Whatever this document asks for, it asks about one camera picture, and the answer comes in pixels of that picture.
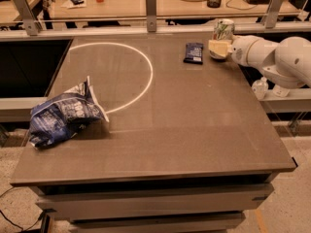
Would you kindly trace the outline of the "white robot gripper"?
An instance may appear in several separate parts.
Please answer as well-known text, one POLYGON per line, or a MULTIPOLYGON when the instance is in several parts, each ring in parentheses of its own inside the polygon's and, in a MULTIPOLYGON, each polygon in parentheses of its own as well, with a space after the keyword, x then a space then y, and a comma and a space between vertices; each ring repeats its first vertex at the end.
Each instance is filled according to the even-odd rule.
POLYGON ((210 40, 208 50, 212 58, 227 58, 245 67, 273 65, 278 44, 257 36, 236 36, 233 40, 210 40))

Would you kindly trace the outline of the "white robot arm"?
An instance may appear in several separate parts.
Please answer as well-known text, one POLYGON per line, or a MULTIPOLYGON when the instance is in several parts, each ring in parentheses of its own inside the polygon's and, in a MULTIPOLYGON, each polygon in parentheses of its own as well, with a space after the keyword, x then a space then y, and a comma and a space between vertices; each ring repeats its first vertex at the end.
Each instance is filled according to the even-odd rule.
POLYGON ((219 58, 230 55, 236 64, 257 69, 283 88, 311 86, 311 43, 304 38, 289 37, 276 43, 234 35, 232 40, 210 40, 208 50, 219 58))

